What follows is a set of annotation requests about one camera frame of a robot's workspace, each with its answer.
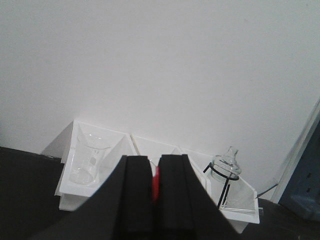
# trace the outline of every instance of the white container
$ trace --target white container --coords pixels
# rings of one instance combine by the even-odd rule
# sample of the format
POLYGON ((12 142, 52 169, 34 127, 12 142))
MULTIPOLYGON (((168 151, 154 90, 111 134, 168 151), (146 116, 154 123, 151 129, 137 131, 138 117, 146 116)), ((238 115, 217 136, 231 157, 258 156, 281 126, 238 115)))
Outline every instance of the white container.
MULTIPOLYGON (((181 151, 188 154, 189 158, 193 159, 202 170, 204 170, 213 159, 213 156, 185 148, 182 148, 181 151)), ((211 199, 215 204, 218 204, 224 184, 216 181, 211 176, 210 168, 205 175, 211 182, 211 199)), ((230 204, 227 204, 225 208, 222 207, 220 210, 238 233, 242 233, 248 223, 258 224, 260 222, 257 192, 241 176, 239 176, 239 180, 237 181, 230 181, 228 202, 230 202, 230 204)))
MULTIPOLYGON (((151 169, 153 175, 155 175, 156 167, 162 155, 181 155, 183 154, 181 149, 174 145, 165 144, 158 141, 152 141, 143 137, 131 135, 133 144, 136 147, 136 152, 139 155, 148 156, 148 159, 153 163, 151 164, 151 169)), ((204 175, 197 164, 192 160, 190 164, 195 172, 195 175, 201 182, 203 188, 207 191, 209 196, 211 195, 211 183, 210 180, 204 175)))
POLYGON ((64 163, 64 168, 55 191, 56 195, 61 196, 59 208, 67 211, 76 210, 104 183, 122 155, 137 155, 129 134, 74 120, 70 144, 61 159, 61 162, 64 163), (77 138, 79 135, 85 136, 89 133, 106 139, 110 148, 107 149, 99 165, 95 181, 86 185, 76 184, 71 181, 70 175, 73 163, 76 161, 74 156, 77 150, 77 138))

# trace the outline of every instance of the glass beaker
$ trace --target glass beaker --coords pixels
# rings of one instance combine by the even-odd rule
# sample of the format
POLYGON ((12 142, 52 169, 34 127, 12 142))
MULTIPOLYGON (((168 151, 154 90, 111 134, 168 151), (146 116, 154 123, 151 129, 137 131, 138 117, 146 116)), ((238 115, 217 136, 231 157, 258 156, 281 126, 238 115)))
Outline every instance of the glass beaker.
POLYGON ((108 142, 100 136, 91 133, 79 134, 69 180, 81 185, 95 181, 100 163, 109 148, 108 142))

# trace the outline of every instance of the white wall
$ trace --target white wall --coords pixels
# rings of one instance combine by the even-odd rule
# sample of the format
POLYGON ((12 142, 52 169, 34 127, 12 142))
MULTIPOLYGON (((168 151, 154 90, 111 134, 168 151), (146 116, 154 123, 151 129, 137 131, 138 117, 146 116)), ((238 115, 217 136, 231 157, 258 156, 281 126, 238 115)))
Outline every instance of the white wall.
POLYGON ((207 154, 233 145, 259 190, 319 97, 319 9, 2 1, 0 146, 41 153, 79 118, 207 154))

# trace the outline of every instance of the red object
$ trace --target red object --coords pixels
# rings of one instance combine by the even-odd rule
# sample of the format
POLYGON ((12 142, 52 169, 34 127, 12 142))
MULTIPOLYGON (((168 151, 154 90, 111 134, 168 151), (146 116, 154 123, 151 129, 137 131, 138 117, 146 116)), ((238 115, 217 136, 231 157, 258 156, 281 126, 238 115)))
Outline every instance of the red object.
POLYGON ((155 168, 155 176, 152 178, 152 201, 154 204, 157 203, 159 198, 159 167, 155 168))

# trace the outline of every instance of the glass flask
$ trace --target glass flask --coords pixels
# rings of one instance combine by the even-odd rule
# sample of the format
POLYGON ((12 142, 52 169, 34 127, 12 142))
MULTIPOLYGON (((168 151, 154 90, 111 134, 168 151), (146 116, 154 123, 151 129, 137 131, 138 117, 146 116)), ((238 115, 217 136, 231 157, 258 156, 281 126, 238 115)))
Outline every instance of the glass flask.
MULTIPOLYGON (((228 152, 224 155, 216 155, 215 157, 213 157, 213 168, 229 178, 235 178, 241 173, 241 168, 236 161, 237 153, 238 149, 230 146, 228 152)), ((225 177, 220 176, 213 170, 211 170, 211 175, 221 183, 224 183, 226 181, 225 177)))

